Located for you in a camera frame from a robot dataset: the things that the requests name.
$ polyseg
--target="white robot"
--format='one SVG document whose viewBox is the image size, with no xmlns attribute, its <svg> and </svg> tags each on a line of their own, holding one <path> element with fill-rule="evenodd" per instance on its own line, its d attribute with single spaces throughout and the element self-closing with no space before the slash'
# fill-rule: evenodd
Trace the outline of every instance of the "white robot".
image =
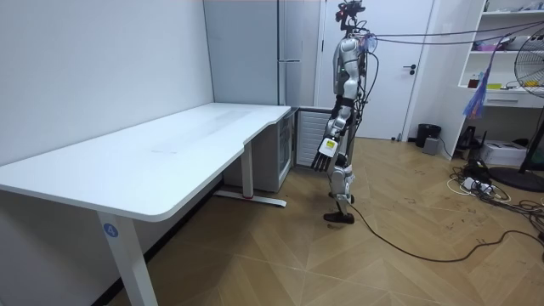
<svg viewBox="0 0 544 306">
<path fill-rule="evenodd" d="M 341 22 L 341 30 L 346 31 L 346 35 L 338 44 L 333 60 L 334 93 L 337 100 L 311 167 L 315 171 L 327 172 L 331 186 L 329 196 L 338 207 L 338 212 L 327 213 L 323 218 L 333 223 L 353 224 L 354 216 L 347 211 L 347 206 L 354 203 L 354 197 L 349 192 L 349 186 L 354 180 L 351 154 L 356 128 L 361 121 L 362 106 L 366 103 L 366 92 L 361 87 L 361 78 L 366 77 L 366 54 L 360 48 L 364 36 L 359 34 L 366 29 L 358 27 L 356 16 L 365 8 L 361 6 L 361 0 L 342 3 L 338 7 L 340 10 L 336 20 Z M 343 154 L 340 149 L 346 135 L 348 142 L 346 153 Z"/>
</svg>

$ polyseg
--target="desk foot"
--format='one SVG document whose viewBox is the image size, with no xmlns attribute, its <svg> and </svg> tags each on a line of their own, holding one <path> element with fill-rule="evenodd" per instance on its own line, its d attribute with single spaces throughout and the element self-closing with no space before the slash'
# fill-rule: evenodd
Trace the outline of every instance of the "desk foot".
<svg viewBox="0 0 544 306">
<path fill-rule="evenodd" d="M 239 199 L 244 201 L 255 201 L 255 202 L 270 204 L 270 205 L 274 205 L 278 207 L 285 207 L 287 205 L 287 202 L 283 200 L 276 200 L 276 199 L 266 198 L 262 196 L 253 196 L 251 198 L 246 198 L 243 194 L 230 192 L 230 191 L 223 191 L 223 190 L 216 191 L 214 195 L 228 197 L 232 199 Z"/>
</svg>

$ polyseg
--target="white desk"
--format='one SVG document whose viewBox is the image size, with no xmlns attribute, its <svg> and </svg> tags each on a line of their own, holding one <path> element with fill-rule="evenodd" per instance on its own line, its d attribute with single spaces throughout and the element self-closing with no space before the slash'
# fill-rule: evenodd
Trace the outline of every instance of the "white desk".
<svg viewBox="0 0 544 306">
<path fill-rule="evenodd" d="M 0 167 L 0 190 L 97 211 L 132 305 L 157 305 L 132 219 L 170 218 L 238 156 L 251 198 L 251 140 L 290 109 L 203 105 Z"/>
</svg>

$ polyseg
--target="black cable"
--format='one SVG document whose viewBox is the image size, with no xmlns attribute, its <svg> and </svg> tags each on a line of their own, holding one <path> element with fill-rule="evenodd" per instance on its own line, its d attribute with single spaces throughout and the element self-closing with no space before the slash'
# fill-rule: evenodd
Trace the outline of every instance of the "black cable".
<svg viewBox="0 0 544 306">
<path fill-rule="evenodd" d="M 503 26 L 500 28 L 495 29 L 489 29 L 489 30 L 475 30 L 475 31 L 459 31 L 459 32 L 451 32 L 451 33 L 435 33 L 435 34 L 382 34 L 382 35 L 376 35 L 376 37 L 436 37 L 436 36 L 449 36 L 449 35 L 460 35 L 460 34 L 471 34 L 471 33 L 485 33 L 488 31 L 499 31 L 499 30 L 506 30 L 506 29 L 514 29 L 520 26 L 530 26 L 530 25 L 537 25 L 541 24 L 542 21 L 535 21 L 530 22 L 522 25 L 510 25 L 510 26 Z"/>
<path fill-rule="evenodd" d="M 378 41 L 383 41 L 383 42 L 388 42 L 388 43 L 404 43 L 404 44 L 415 44 L 415 45 L 440 45 L 440 46 L 442 46 L 442 45 L 457 45 L 457 44 L 465 44 L 465 43 L 479 43 L 479 42 L 485 42 L 485 41 L 499 39 L 499 38 L 503 38 L 503 37 L 508 37 L 508 36 L 511 36 L 512 34 L 515 34 L 515 33 L 521 32 L 521 31 L 525 31 L 527 29 L 530 29 L 532 27 L 539 26 L 539 25 L 544 25 L 544 21 L 539 22 L 539 23 L 537 23 L 535 25 L 525 27 L 525 28 L 517 30 L 517 31 L 510 32 L 507 35 L 501 35 L 501 36 L 491 37 L 491 38 L 484 38 L 484 39 L 479 39 L 479 40 L 469 41 L 469 42 L 405 42 L 405 41 L 397 41 L 397 40 L 390 40 L 390 39 L 383 39 L 383 38 L 376 38 L 376 39 Z"/>
<path fill-rule="evenodd" d="M 368 23 L 367 20 L 361 20 L 361 21 L 357 22 L 357 24 L 355 25 L 355 28 L 360 29 L 360 30 L 364 30 L 364 26 L 366 26 L 367 23 Z"/>
<path fill-rule="evenodd" d="M 380 72 L 380 59 L 374 53 L 368 52 L 368 51 L 364 53 L 366 71 L 368 72 L 368 54 L 370 54 L 371 56 L 374 57 L 374 59 L 376 59 L 376 74 L 374 75 L 374 80 L 372 80 L 372 85 L 371 85 L 371 88 L 368 91 L 368 93 L 366 92 L 366 79 L 367 79 L 368 76 L 365 76 L 365 87 L 362 88 L 363 89 L 363 97 L 362 97 L 362 100 L 360 101 L 360 108 L 357 110 L 357 112 L 358 112 L 357 116 L 360 118 L 360 120 L 359 120 L 359 122 L 357 122 L 357 126 L 355 127 L 355 131 L 354 131 L 353 136 L 351 137 L 351 139 L 348 139 L 347 148 L 349 148 L 351 143 L 354 141 L 355 135 L 357 134 L 357 131 L 359 130 L 360 123 L 363 121 L 362 118 L 363 118 L 363 110 L 365 109 L 365 104 L 368 101 L 368 97 L 370 97 L 372 89 L 374 88 L 374 85 L 376 84 L 378 73 Z"/>
<path fill-rule="evenodd" d="M 445 154 L 447 154 L 449 157 L 453 158 L 453 155 L 450 154 L 450 152 L 448 152 L 448 150 L 445 148 L 445 142 L 444 142 L 444 140 L 442 139 L 442 137 L 439 136 L 439 139 L 440 139 L 440 141 L 442 141 L 442 145 L 444 145 L 444 152 L 445 152 Z"/>
<path fill-rule="evenodd" d="M 465 179 L 464 168 L 453 167 L 453 173 L 450 175 L 450 179 L 455 180 L 459 185 L 462 185 Z M 519 204 L 509 204 L 505 201 L 511 200 L 507 193 L 500 187 L 492 185 L 492 192 L 486 192 L 488 189 L 481 190 L 481 183 L 475 182 L 469 190 L 471 195 L 478 197 L 478 199 L 484 203 L 490 204 L 494 207 L 500 207 L 507 209 L 512 213 L 517 213 L 527 218 L 531 225 L 540 233 L 544 233 L 544 206 L 534 201 L 522 200 Z M 505 196 L 500 196 L 496 190 L 499 190 Z"/>
<path fill-rule="evenodd" d="M 470 250 L 470 252 L 465 255 L 464 257 L 462 258 L 456 258 L 456 259 L 433 259 L 433 258 L 426 258 L 426 257 L 423 257 L 423 256 L 419 256 L 419 255 L 416 255 L 414 253 L 411 253 L 411 252 L 408 252 L 408 251 L 405 251 L 403 250 L 402 248 L 396 246 L 395 244 L 393 244 L 392 242 L 388 241 L 387 239 L 381 237 L 377 232 L 374 231 L 374 229 L 372 229 L 372 227 L 366 222 L 365 220 L 365 217 L 363 217 L 363 215 L 359 212 L 359 210 L 357 208 L 355 208 L 353 205 L 351 205 L 351 207 L 360 215 L 360 217 L 363 219 L 363 222 L 365 222 L 366 224 L 366 227 L 368 228 L 368 230 L 374 235 L 376 236 L 377 238 L 381 239 L 382 241 L 384 241 L 385 243 L 389 244 L 391 247 L 394 247 L 395 249 L 403 252 L 404 254 L 406 255 L 410 255 L 414 258 L 418 258 L 418 259 L 422 259 L 422 260 L 427 260 L 427 261 L 430 261 L 430 262 L 433 262 L 433 263 L 442 263 L 442 264 L 450 264 L 450 263 L 459 263 L 463 260 L 466 260 L 467 258 L 469 258 L 474 252 L 476 252 L 476 250 L 478 250 L 479 248 L 481 247 L 489 247 L 489 246 L 494 246 L 494 245 L 498 245 L 500 243 L 502 243 L 504 241 L 504 238 L 506 237 L 506 235 L 510 234 L 510 233 L 516 233 L 516 234 L 520 234 L 520 235 L 526 235 L 530 238 L 532 238 L 533 240 L 537 241 L 538 243 L 541 244 L 542 247 L 544 247 L 544 243 L 542 241 L 540 241 L 538 238 L 534 237 L 533 235 L 530 235 L 530 234 L 527 234 L 527 233 L 524 233 L 522 231 L 519 231 L 519 230 L 515 230 L 515 229 L 510 229 L 510 230 L 507 230 L 505 231 L 504 233 L 502 233 L 502 236 L 501 236 L 501 239 L 499 239 L 498 241 L 495 241 L 495 242 L 486 242 L 486 243 L 480 243 L 478 245 L 476 245 L 475 247 L 473 247 L 472 250 Z"/>
<path fill-rule="evenodd" d="M 504 87 L 508 87 L 508 84 L 512 84 L 513 82 L 516 82 L 518 84 L 517 88 L 520 88 L 519 86 L 519 81 L 511 81 L 511 82 L 508 82 L 506 85 L 504 85 Z"/>
</svg>

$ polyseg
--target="baseboard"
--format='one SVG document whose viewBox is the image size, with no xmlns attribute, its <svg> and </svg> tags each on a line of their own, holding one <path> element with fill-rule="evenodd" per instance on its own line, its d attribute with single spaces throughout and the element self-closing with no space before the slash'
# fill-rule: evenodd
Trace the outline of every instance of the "baseboard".
<svg viewBox="0 0 544 306">
<path fill-rule="evenodd" d="M 184 225 L 204 206 L 204 204 L 213 196 L 215 191 L 223 185 L 223 180 L 219 181 L 213 188 L 206 193 L 166 234 L 144 254 L 145 262 L 148 263 L 178 232 Z M 105 306 L 121 292 L 125 286 L 121 278 L 118 278 L 113 284 L 96 300 L 91 306 Z"/>
</svg>

